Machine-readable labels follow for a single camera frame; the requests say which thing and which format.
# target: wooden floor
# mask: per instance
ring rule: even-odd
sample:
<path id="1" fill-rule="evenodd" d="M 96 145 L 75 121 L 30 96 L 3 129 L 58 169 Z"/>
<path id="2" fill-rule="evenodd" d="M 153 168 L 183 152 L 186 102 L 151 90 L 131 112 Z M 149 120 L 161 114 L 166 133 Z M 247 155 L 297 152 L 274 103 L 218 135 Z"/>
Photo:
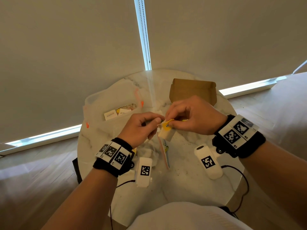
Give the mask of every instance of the wooden floor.
<path id="1" fill-rule="evenodd" d="M 230 100 L 238 114 L 267 139 L 307 160 L 307 74 L 292 75 L 271 90 Z M 72 160 L 77 138 L 0 158 L 0 229 L 40 229 L 78 185 Z M 248 175 L 251 191 L 237 212 L 253 229 L 300 229 Z M 228 207 L 235 209 L 244 181 Z"/>

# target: white shirt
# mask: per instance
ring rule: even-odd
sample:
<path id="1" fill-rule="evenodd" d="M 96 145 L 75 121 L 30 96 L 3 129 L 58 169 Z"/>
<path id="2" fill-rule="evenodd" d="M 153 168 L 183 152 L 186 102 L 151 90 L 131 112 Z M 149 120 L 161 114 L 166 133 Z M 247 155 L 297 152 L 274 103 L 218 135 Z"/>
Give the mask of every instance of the white shirt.
<path id="1" fill-rule="evenodd" d="M 168 203 L 136 218 L 128 230 L 251 229 L 222 209 L 189 202 Z"/>

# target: open brown cardboard box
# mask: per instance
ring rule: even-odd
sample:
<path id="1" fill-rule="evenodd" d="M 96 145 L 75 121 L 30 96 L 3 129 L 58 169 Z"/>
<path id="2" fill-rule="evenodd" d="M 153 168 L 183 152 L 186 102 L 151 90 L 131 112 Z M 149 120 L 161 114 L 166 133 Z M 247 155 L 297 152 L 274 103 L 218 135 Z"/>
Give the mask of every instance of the open brown cardboard box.
<path id="1" fill-rule="evenodd" d="M 212 81 L 197 81 L 177 78 L 173 80 L 173 84 L 169 91 L 169 99 L 171 102 L 186 99 L 193 95 L 203 98 L 214 106 L 217 102 L 216 83 Z"/>

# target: white controller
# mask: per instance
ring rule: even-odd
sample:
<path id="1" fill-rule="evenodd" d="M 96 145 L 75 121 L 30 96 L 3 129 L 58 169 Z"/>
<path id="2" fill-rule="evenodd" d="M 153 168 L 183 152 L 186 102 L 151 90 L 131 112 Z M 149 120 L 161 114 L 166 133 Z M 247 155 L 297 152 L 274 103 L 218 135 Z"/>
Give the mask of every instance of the white controller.
<path id="1" fill-rule="evenodd" d="M 153 160 L 140 157 L 135 171 L 135 183 L 137 187 L 148 187 Z"/>
<path id="2" fill-rule="evenodd" d="M 214 156 L 213 152 L 210 150 L 210 148 L 206 144 L 197 146 L 194 149 L 194 154 L 199 159 L 201 165 L 205 169 L 205 172 L 207 173 L 210 179 L 217 179 L 217 178 L 222 177 L 223 170 L 221 166 L 219 165 L 219 163 L 217 162 L 217 159 Z"/>

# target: bracelet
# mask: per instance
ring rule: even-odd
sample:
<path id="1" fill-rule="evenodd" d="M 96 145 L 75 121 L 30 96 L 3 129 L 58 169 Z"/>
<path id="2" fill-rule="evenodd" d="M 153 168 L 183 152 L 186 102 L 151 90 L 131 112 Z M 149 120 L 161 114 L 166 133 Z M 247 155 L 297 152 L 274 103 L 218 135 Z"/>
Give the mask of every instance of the bracelet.
<path id="1" fill-rule="evenodd" d="M 228 115 L 227 121 L 214 133 L 213 146 L 218 153 L 228 153 L 233 158 L 247 158 L 266 138 L 259 127 L 241 115 Z"/>
<path id="2" fill-rule="evenodd" d="M 114 138 L 106 142 L 95 156 L 97 157 L 93 165 L 95 169 L 106 170 L 118 177 L 131 168 L 134 152 L 126 141 Z"/>

